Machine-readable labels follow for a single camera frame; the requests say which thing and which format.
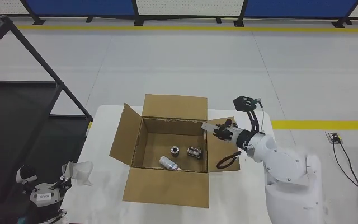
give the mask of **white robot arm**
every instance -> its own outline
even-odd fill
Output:
[[[237,105],[238,99],[247,105]],[[253,113],[254,99],[240,97],[236,108]],[[225,124],[203,123],[202,128],[219,139],[230,141],[246,151],[255,162],[263,162],[265,172],[266,206],[272,224],[323,224],[321,163],[315,155],[300,155],[277,147],[274,138],[258,132],[240,129],[231,120]],[[217,168],[230,166],[241,154],[238,151],[222,159]]]

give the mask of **table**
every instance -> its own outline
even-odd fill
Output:
[[[132,107],[142,114],[141,106]],[[102,105],[83,146],[78,162],[92,161],[93,186],[73,183],[62,208],[71,223],[230,223],[271,224],[267,214],[263,164],[242,153],[241,171],[209,174],[210,208],[123,202],[129,166],[110,157],[110,149],[123,106]],[[256,112],[261,124],[262,112]],[[208,119],[234,116],[239,127],[251,129],[246,113],[208,110]],[[265,113],[263,131],[274,135]]]

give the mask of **black cable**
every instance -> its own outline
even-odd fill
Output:
[[[358,183],[357,176],[355,175],[355,173],[354,173],[354,171],[353,171],[353,168],[352,168],[351,160],[349,159],[349,156],[348,156],[348,154],[347,154],[345,148],[343,147],[340,138],[339,138],[337,135],[333,135],[333,153],[335,154],[335,158],[336,158],[337,164],[338,164],[338,166],[341,168],[341,170],[342,170],[342,172],[344,173],[344,175],[345,175],[354,185],[356,185],[356,186],[358,187],[358,184],[355,183],[355,182],[346,174],[346,172],[344,171],[344,169],[342,168],[342,166],[341,166],[340,163],[338,162],[338,159],[337,159],[337,156],[336,156],[336,150],[335,150],[335,141],[337,141],[337,142],[341,145],[343,151],[345,152],[345,154],[346,154],[346,156],[347,156],[347,158],[348,158],[349,168],[350,168],[350,170],[351,170],[351,172],[352,172],[354,178],[356,179],[356,181],[357,181],[357,183]]]
[[[231,166],[235,162],[235,160],[237,159],[237,156],[239,156],[240,154],[241,154],[241,151],[238,151],[238,152],[235,152],[234,154],[231,154],[230,156],[227,156],[227,157],[223,158],[222,160],[220,160],[218,162],[218,164],[216,165],[216,168],[221,170],[221,169],[224,169],[224,168],[227,168],[227,167]],[[232,158],[232,160],[228,164],[222,166],[223,163],[225,163],[226,161],[230,160],[231,158]]]

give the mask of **open cardboard box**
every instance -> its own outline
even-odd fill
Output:
[[[208,172],[239,170],[240,165],[237,160],[226,169],[216,168],[222,158],[238,149],[207,135],[201,129],[207,118],[208,100],[202,97],[147,94],[142,116],[125,104],[110,152],[111,157],[130,166],[123,200],[208,208]],[[171,155],[172,146],[180,149],[176,158]],[[187,155],[190,146],[202,149],[202,159]],[[166,170],[159,163],[161,156],[181,170]]]

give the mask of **box flap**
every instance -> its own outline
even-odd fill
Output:
[[[142,116],[207,120],[208,99],[194,96],[146,94]]]
[[[204,173],[131,168],[123,200],[209,207],[209,176]]]
[[[124,104],[110,152],[111,157],[131,165],[141,120],[142,117],[139,114],[128,104]]]
[[[216,120],[210,120],[208,123],[217,125],[224,124],[228,118],[220,118]],[[208,171],[209,172],[221,172],[221,171],[233,171],[240,170],[239,160],[235,161],[231,166],[219,170],[216,168],[216,165],[223,158],[235,153],[238,151],[238,148],[231,144],[230,142],[219,140],[216,136],[211,133],[207,135],[208,143]]]

